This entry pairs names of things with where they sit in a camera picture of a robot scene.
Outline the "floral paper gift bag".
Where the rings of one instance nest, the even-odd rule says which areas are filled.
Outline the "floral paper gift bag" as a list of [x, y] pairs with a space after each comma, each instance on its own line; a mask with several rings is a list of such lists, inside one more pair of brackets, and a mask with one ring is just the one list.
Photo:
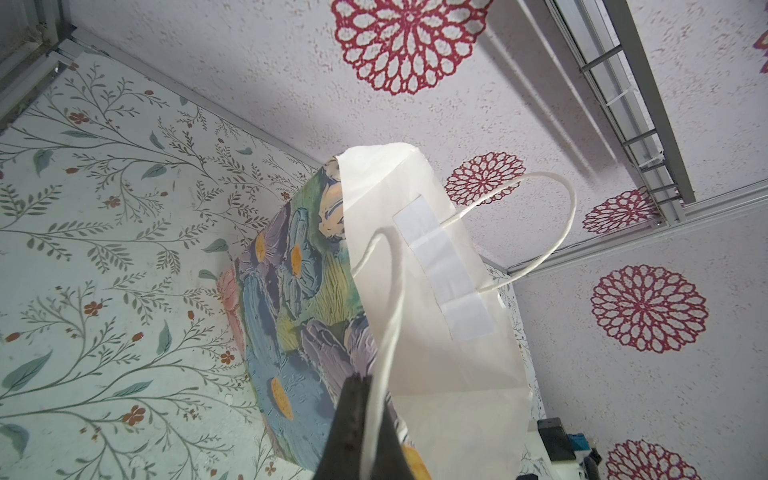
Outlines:
[[261, 414], [261, 446], [315, 473], [343, 383], [370, 376], [362, 479], [387, 410], [432, 479], [520, 472], [533, 390], [502, 296], [464, 224], [530, 179], [457, 197], [407, 143], [328, 161], [217, 288]]

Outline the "fake bun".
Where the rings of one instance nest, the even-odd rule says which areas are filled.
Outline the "fake bun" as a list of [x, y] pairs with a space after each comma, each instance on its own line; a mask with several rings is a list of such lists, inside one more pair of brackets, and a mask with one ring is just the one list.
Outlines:
[[403, 444], [402, 451], [415, 480], [432, 479], [421, 455], [414, 447]]

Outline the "black wall shelf rail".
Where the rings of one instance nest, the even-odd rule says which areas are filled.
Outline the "black wall shelf rail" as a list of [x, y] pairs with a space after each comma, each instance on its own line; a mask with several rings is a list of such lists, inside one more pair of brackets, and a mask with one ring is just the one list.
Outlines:
[[694, 189], [628, 3], [546, 5], [662, 223], [684, 222]]

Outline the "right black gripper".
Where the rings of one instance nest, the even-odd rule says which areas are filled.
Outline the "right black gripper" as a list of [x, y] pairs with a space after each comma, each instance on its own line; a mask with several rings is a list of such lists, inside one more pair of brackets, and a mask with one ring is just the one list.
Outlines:
[[532, 420], [516, 479], [599, 480], [601, 463], [586, 437], [568, 434], [560, 418]]

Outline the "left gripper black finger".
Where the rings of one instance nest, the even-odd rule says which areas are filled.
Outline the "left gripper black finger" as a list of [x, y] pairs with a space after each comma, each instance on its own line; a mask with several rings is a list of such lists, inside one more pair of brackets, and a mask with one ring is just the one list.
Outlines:
[[[327, 442], [314, 480], [362, 479], [361, 464], [370, 376], [353, 374], [343, 383]], [[384, 411], [371, 479], [414, 480], [394, 422]]]

